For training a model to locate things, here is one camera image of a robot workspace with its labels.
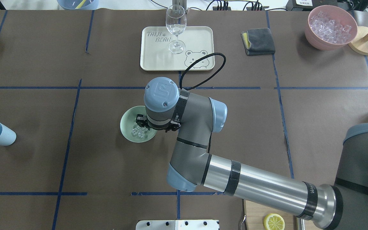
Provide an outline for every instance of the aluminum arm tube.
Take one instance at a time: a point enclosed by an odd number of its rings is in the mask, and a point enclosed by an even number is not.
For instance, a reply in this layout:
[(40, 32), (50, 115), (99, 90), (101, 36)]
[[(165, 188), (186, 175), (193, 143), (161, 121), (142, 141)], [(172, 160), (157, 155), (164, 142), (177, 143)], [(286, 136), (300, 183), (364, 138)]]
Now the aluminum arm tube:
[(330, 185), (314, 185), (211, 155), (203, 186), (313, 220), (317, 227), (331, 223), (335, 212)]

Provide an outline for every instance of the bear cartoon print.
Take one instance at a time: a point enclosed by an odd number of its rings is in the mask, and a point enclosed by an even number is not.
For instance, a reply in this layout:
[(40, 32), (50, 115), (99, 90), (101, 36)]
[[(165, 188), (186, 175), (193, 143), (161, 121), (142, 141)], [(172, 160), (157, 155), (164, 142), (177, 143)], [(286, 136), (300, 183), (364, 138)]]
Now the bear cartoon print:
[[(197, 61), (198, 59), (204, 57), (205, 55), (207, 55), (207, 51), (202, 50), (199, 52), (193, 52), (191, 50), (188, 50), (185, 52), (185, 55), (187, 55), (187, 58), (185, 59), (184, 64), (188, 67), (190, 66), (194, 61)], [(197, 63), (195, 66), (193, 66), (194, 69), (206, 69), (209, 65), (209, 61), (208, 58), (200, 61), (199, 63)]]

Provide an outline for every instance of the lemon slice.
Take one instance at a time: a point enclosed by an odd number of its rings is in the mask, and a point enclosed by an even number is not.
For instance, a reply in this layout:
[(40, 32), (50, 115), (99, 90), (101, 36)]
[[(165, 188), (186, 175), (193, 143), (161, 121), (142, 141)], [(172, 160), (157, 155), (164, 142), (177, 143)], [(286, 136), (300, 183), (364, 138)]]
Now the lemon slice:
[(263, 219), (263, 225), (266, 230), (284, 230), (285, 220), (279, 214), (270, 213)]

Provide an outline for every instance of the green bowl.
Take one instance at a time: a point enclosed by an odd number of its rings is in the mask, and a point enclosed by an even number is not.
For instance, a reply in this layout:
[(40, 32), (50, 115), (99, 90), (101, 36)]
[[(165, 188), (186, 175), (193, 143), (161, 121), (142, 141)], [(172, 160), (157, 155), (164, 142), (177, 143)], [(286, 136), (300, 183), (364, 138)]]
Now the green bowl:
[(133, 108), (130, 108), (127, 110), (120, 120), (120, 131), (121, 134), (131, 142), (134, 143), (142, 143), (150, 140), (156, 135), (157, 130), (150, 128), (148, 132), (146, 132), (147, 137), (140, 138), (140, 137), (134, 137), (132, 134), (132, 130), (134, 127), (134, 124), (136, 123), (136, 116), (137, 114), (146, 114), (146, 107), (145, 106), (135, 106)]

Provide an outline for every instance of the white bracket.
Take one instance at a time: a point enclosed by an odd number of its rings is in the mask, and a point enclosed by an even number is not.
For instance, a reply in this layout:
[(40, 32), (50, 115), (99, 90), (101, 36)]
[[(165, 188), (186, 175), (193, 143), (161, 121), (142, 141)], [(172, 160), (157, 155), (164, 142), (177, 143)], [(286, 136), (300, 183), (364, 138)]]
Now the white bracket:
[(139, 221), (136, 230), (219, 230), (218, 220), (147, 220)]

